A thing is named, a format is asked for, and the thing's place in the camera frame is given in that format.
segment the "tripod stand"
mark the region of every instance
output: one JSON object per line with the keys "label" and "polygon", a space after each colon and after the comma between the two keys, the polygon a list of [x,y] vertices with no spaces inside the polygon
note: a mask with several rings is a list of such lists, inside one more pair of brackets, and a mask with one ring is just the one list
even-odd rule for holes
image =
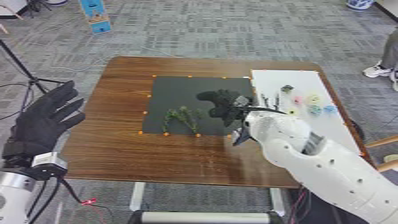
{"label": "tripod stand", "polygon": [[1,48],[3,48],[3,51],[5,51],[5,53],[7,53],[8,57],[10,57],[10,59],[12,59],[14,63],[16,63],[16,65],[17,65],[17,67],[19,67],[23,73],[24,73],[24,76],[26,76],[26,78],[28,78],[28,88],[26,88],[26,94],[24,94],[23,105],[21,105],[21,111],[23,111],[23,109],[24,109],[24,104],[26,104],[28,93],[30,93],[30,91],[32,91],[32,86],[35,86],[37,89],[39,89],[39,91],[40,91],[40,93],[46,94],[46,87],[44,87],[44,85],[40,84],[40,82],[49,82],[49,83],[56,83],[56,84],[62,84],[63,82],[55,81],[55,80],[49,80],[49,79],[40,79],[40,78],[37,78],[37,77],[32,75],[32,73],[30,73],[30,71],[28,71],[28,69],[26,69],[26,67],[24,67],[24,65],[23,65],[23,63],[21,63],[21,61],[19,61],[19,59],[17,59],[17,57],[16,57],[16,55],[14,55],[14,53],[12,53],[12,51],[10,51],[10,49],[8,49],[8,47],[7,47],[7,45],[5,45],[3,41],[1,41],[1,39],[0,39],[0,46],[1,46]]}

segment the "black glove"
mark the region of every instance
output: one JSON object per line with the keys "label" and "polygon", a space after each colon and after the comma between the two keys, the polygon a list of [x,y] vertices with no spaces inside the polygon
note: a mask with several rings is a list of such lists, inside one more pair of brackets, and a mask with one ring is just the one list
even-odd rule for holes
{"label": "black glove", "polygon": [[33,156],[53,151],[58,136],[85,119],[83,113],[65,119],[83,104],[83,99],[79,99],[65,105],[78,95],[72,87],[74,83],[69,81],[53,89],[16,119],[3,147],[7,164],[30,165]]}
{"label": "black glove", "polygon": [[229,90],[207,91],[197,94],[197,99],[215,104],[215,108],[207,111],[207,114],[209,117],[222,118],[225,127],[234,120],[243,119],[243,110],[234,105],[239,96],[239,93]]}

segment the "blue object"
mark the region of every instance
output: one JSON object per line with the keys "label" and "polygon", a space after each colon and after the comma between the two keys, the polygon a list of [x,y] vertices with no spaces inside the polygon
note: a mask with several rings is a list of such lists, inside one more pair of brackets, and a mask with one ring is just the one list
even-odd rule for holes
{"label": "blue object", "polygon": [[101,23],[90,24],[92,32],[94,33],[103,33],[110,31],[110,22],[104,21]]}
{"label": "blue object", "polygon": [[364,10],[371,7],[374,0],[346,0],[348,8],[355,10]]}
{"label": "blue object", "polygon": [[328,114],[335,114],[337,113],[337,107],[334,105],[328,105],[323,107],[323,111]]}
{"label": "blue object", "polygon": [[79,0],[85,17],[90,24],[92,33],[110,31],[108,15],[103,7],[103,0]]}
{"label": "blue object", "polygon": [[318,105],[310,105],[310,106],[307,107],[307,111],[309,111],[309,113],[310,113],[314,116],[319,116],[319,114],[321,114],[321,108],[319,108]]}

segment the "white robotic arm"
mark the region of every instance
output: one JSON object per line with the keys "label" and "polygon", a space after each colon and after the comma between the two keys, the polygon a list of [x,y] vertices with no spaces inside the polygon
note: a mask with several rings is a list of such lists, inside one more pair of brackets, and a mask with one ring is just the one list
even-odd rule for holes
{"label": "white robotic arm", "polygon": [[243,126],[266,160],[318,197],[371,224],[396,224],[398,187],[355,152],[310,132],[293,116],[252,111]]}

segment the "white paper sheet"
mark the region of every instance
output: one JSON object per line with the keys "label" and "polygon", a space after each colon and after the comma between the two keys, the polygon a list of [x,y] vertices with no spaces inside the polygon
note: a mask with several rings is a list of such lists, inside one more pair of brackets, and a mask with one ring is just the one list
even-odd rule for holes
{"label": "white paper sheet", "polygon": [[[275,95],[278,94],[280,109],[284,112],[296,111],[296,116],[307,121],[312,132],[332,139],[348,149],[357,153],[360,152],[357,143],[344,126],[341,114],[326,113],[321,110],[321,114],[314,116],[307,109],[307,97],[310,95],[319,96],[319,107],[334,105],[332,98],[326,92],[326,88],[318,76],[316,71],[291,71],[291,70],[252,70],[252,84],[255,87],[255,95],[259,105],[264,106],[261,94],[268,100],[268,105],[273,106]],[[280,91],[282,86],[291,85],[293,91],[286,94]],[[294,104],[294,96],[302,97],[302,105]]]}

